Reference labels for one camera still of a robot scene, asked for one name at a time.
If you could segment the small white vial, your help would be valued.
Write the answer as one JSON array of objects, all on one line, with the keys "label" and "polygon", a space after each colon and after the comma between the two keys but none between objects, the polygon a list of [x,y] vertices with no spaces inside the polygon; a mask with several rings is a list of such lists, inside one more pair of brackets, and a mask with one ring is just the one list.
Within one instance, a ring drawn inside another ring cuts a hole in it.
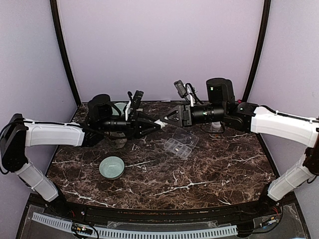
[{"label": "small white vial", "polygon": [[158,125],[160,125],[161,128],[164,128],[164,127],[167,126],[167,123],[166,123],[166,122],[163,122],[163,121],[161,121],[161,120],[159,120],[159,119],[156,120],[155,123],[158,124]]}]

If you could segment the white pill bottle orange label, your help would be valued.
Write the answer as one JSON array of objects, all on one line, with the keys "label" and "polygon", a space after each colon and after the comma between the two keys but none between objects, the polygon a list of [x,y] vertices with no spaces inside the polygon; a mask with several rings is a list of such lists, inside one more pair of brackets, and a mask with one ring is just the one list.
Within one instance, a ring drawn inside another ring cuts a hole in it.
[{"label": "white pill bottle orange label", "polygon": [[223,132],[221,122],[212,122],[210,125],[210,136],[218,137]]}]

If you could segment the clear plastic pill organizer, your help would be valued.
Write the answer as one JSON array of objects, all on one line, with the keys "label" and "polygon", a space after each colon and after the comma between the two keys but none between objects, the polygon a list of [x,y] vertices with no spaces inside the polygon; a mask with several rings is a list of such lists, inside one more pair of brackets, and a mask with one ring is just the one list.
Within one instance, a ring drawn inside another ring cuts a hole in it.
[{"label": "clear plastic pill organizer", "polygon": [[182,128],[177,128],[172,137],[169,138],[163,146],[166,151],[169,151],[182,159],[187,159],[191,155],[192,150],[196,147],[198,141],[199,137],[196,135]]}]

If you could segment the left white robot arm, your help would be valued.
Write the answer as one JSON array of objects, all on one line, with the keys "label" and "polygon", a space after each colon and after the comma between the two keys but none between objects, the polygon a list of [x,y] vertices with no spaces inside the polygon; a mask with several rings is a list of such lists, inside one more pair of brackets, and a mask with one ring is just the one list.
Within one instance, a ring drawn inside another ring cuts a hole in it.
[{"label": "left white robot arm", "polygon": [[121,139],[112,133],[123,133],[123,139],[141,138],[160,130],[164,125],[144,114],[126,119],[120,116],[85,123],[48,122],[25,119],[14,114],[0,133],[0,171],[14,173],[31,189],[37,192],[59,217],[70,213],[70,205],[64,195],[25,155],[27,147],[38,145],[69,145],[92,147],[108,137]]}]

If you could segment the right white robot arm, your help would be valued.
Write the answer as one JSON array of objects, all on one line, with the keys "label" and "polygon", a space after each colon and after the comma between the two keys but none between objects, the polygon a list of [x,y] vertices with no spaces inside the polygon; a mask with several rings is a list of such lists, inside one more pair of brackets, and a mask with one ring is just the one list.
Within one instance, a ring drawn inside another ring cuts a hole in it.
[{"label": "right white robot arm", "polygon": [[178,105],[161,115],[161,126],[171,124],[188,127],[196,124],[221,122],[227,127],[247,133],[269,134],[305,145],[306,151],[300,160],[284,175],[265,186],[254,211],[265,216],[274,203],[298,188],[304,182],[319,175],[319,121],[275,111],[268,106],[248,102]]}]

